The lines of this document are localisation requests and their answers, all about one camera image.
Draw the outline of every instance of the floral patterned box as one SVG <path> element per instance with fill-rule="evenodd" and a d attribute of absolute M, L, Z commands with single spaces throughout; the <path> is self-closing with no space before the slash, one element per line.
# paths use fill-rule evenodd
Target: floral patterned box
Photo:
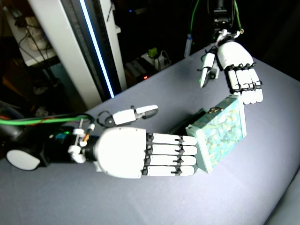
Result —
<path fill-rule="evenodd" d="M 198 153 L 195 156 L 198 168 L 210 173 L 247 134 L 241 97 L 228 96 L 187 126 L 186 132 L 198 140 Z"/>

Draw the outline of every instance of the gray tabletop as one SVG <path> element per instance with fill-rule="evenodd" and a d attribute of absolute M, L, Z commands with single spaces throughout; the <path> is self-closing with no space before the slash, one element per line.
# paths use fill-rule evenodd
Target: gray tabletop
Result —
<path fill-rule="evenodd" d="M 156 104 L 156 116 L 132 126 L 167 132 L 229 95 L 224 74 L 199 88 L 203 51 L 90 110 Z M 247 137 L 212 173 L 125 180 L 92 164 L 23 172 L 0 162 L 2 224 L 260 225 L 300 165 L 300 82 L 256 60 L 264 101 L 246 105 Z"/>

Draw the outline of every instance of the white desk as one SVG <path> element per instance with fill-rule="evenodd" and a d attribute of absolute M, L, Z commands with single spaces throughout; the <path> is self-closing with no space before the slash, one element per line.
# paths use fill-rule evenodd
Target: white desk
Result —
<path fill-rule="evenodd" d="M 19 43 L 19 41 L 26 35 L 26 28 L 16 27 L 13 16 L 8 12 L 8 10 L 6 8 L 3 8 L 3 10 L 4 10 L 5 16 L 7 18 L 7 22 L 10 26 L 10 29 L 15 37 L 15 40 L 17 41 L 17 43 Z M 22 47 L 22 49 L 24 49 L 26 52 L 28 52 L 30 55 L 32 55 L 34 57 L 34 59 L 33 59 L 26 52 L 24 52 L 22 49 L 20 49 L 21 55 L 24 59 L 24 62 L 28 67 L 37 64 L 37 61 L 38 62 L 44 61 L 43 57 L 47 60 L 47 59 L 50 59 L 50 58 L 56 56 L 56 53 L 52 48 L 47 49 L 47 54 L 46 54 L 46 50 L 41 50 L 43 57 L 39 53 L 39 51 L 31 50 L 28 45 L 28 38 L 23 40 L 20 46 Z"/>

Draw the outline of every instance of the green wire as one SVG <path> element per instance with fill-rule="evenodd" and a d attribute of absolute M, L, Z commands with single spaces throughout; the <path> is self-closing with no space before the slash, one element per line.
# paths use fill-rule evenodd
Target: green wire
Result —
<path fill-rule="evenodd" d="M 235 11 L 236 11 L 236 17 L 238 19 L 238 25 L 239 25 L 239 29 L 242 29 L 242 25 L 240 24 L 240 14 L 239 14 L 239 8 L 238 8 L 238 4 L 236 3 L 236 0 L 234 0 L 234 7 L 235 7 Z"/>
<path fill-rule="evenodd" d="M 192 30 L 193 30 L 194 16 L 195 16 L 195 12 L 196 12 L 196 10 L 197 10 L 198 4 L 199 4 L 199 0 L 197 0 L 196 5 L 195 5 L 195 8 L 194 8 L 194 10 L 193 10 L 192 21 L 191 21 L 191 28 L 190 28 L 190 31 L 191 31 L 191 32 L 192 32 Z"/>
<path fill-rule="evenodd" d="M 46 119 L 46 120 L 26 120 L 26 121 L 16 121 L 16 120 L 0 120 L 0 125 L 13 125 L 13 126 L 24 126 L 39 123 L 63 123 L 70 122 L 80 119 L 86 119 L 86 116 L 73 117 L 73 118 L 63 118 L 63 119 Z"/>

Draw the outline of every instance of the blue light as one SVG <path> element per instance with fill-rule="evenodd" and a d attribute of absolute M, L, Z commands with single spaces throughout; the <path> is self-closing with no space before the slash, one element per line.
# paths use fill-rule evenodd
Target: blue light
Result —
<path fill-rule="evenodd" d="M 84 0 L 80 0 L 80 5 L 81 5 L 81 8 L 82 8 L 82 11 L 83 11 L 83 14 L 84 14 L 85 21 L 86 21 L 86 23 L 88 25 L 88 28 L 89 28 L 90 36 L 92 38 L 93 45 L 95 47 L 96 54 L 97 54 L 99 62 L 100 62 L 100 66 L 102 68 L 102 71 L 103 71 L 103 74 L 104 74 L 104 78 L 105 78 L 109 93 L 110 93 L 111 97 L 113 98 L 114 94 L 113 94 L 113 90 L 112 90 L 112 87 L 111 87 L 111 83 L 109 82 L 109 79 L 108 79 L 108 75 L 107 75 L 107 72 L 106 72 L 106 69 L 105 69 L 105 66 L 104 66 L 104 62 L 103 62 L 103 59 L 102 59 L 102 56 L 101 56 L 101 53 L 100 53 L 100 49 L 99 49 L 99 46 L 98 46 L 98 43 L 97 43 L 97 40 L 96 40 L 96 36 L 95 36 L 94 30 L 93 30 L 93 26 L 90 22 L 89 13 L 88 13 L 88 10 L 86 8 Z"/>

